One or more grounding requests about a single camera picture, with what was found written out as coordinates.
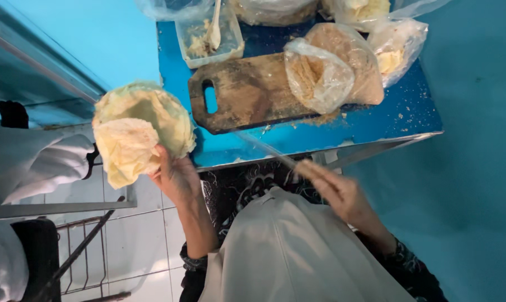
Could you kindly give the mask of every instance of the cutting board handle hole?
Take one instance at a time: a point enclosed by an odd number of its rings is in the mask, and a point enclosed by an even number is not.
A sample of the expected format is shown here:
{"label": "cutting board handle hole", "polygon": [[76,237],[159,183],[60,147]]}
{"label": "cutting board handle hole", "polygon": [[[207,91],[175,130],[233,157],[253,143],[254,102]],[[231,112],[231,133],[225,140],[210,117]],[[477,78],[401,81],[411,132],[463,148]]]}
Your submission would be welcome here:
{"label": "cutting board handle hole", "polygon": [[209,114],[216,113],[217,111],[216,92],[214,90],[214,82],[212,82],[212,80],[205,79],[203,81],[203,94],[205,96],[206,111]]}

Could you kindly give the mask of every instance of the clear plastic bag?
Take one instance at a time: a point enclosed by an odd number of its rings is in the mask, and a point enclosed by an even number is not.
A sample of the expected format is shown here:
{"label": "clear plastic bag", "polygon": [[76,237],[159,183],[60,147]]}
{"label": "clear plastic bag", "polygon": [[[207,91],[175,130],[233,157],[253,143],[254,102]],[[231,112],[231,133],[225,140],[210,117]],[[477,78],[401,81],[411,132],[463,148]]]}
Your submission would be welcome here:
{"label": "clear plastic bag", "polygon": [[322,0],[324,12],[335,22],[348,24],[362,32],[370,32],[380,18],[415,18],[434,11],[451,0]]}
{"label": "clear plastic bag", "polygon": [[428,24],[412,18],[378,21],[367,41],[378,59],[379,72],[385,88],[404,76],[417,59],[426,35]]}
{"label": "clear plastic bag", "polygon": [[284,67],[292,94],[307,108],[331,113],[346,102],[352,69],[339,57],[297,38],[284,46]]}
{"label": "clear plastic bag", "polygon": [[378,62],[365,39],[344,24],[318,23],[305,35],[312,46],[339,57],[354,72],[355,81],[346,103],[378,105],[383,101],[383,85]]}
{"label": "clear plastic bag", "polygon": [[236,16],[249,25],[288,26],[316,15],[319,0],[229,0]]}
{"label": "clear plastic bag", "polygon": [[204,15],[214,0],[135,0],[137,8],[155,21],[194,19]]}

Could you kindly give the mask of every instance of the black patterned clothing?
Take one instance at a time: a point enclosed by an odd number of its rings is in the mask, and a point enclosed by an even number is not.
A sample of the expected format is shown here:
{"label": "black patterned clothing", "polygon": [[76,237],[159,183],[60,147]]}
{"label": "black patterned clothing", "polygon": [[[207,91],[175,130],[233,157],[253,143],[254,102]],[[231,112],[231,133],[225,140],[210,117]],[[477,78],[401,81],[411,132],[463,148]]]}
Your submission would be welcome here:
{"label": "black patterned clothing", "polygon": [[[278,161],[207,172],[200,176],[219,246],[236,215],[249,202],[262,197],[273,187],[301,195],[313,204],[325,204],[308,180]],[[446,301],[435,276],[398,239],[396,253],[385,257],[363,234],[358,231],[355,233],[387,272],[417,301]],[[180,302],[196,302],[204,289],[208,257],[189,258],[187,244],[182,246],[180,256],[186,269]]]}

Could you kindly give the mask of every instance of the blue wall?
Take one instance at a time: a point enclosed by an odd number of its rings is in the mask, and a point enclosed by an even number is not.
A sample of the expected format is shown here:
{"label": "blue wall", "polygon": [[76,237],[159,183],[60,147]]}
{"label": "blue wall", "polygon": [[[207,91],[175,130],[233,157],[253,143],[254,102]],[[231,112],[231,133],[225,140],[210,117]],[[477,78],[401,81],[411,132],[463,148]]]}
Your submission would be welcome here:
{"label": "blue wall", "polygon": [[453,0],[422,65],[445,133],[345,169],[451,301],[506,301],[506,0]]}
{"label": "blue wall", "polygon": [[160,81],[156,23],[134,0],[0,0],[0,5],[104,89]]}

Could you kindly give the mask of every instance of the blue tabletop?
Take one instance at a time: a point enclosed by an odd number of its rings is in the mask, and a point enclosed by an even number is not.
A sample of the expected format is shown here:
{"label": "blue tabletop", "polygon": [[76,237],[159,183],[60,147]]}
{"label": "blue tabletop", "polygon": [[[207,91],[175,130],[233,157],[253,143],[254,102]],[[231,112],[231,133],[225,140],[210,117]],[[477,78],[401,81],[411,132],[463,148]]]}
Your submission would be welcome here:
{"label": "blue tabletop", "polygon": [[[262,27],[241,24],[245,40],[244,57],[282,52],[290,37],[303,37],[316,22],[290,27]],[[191,113],[187,81],[194,73],[182,60],[173,22],[158,22],[160,73],[164,89],[175,95]],[[417,60],[398,83],[385,89],[377,106],[345,105],[346,117],[321,124],[302,121],[243,130],[285,154],[331,149],[357,143],[395,139],[442,130],[424,73]],[[198,168],[262,159],[267,154],[252,148],[232,133],[210,134],[198,127],[197,147],[191,159]]]}

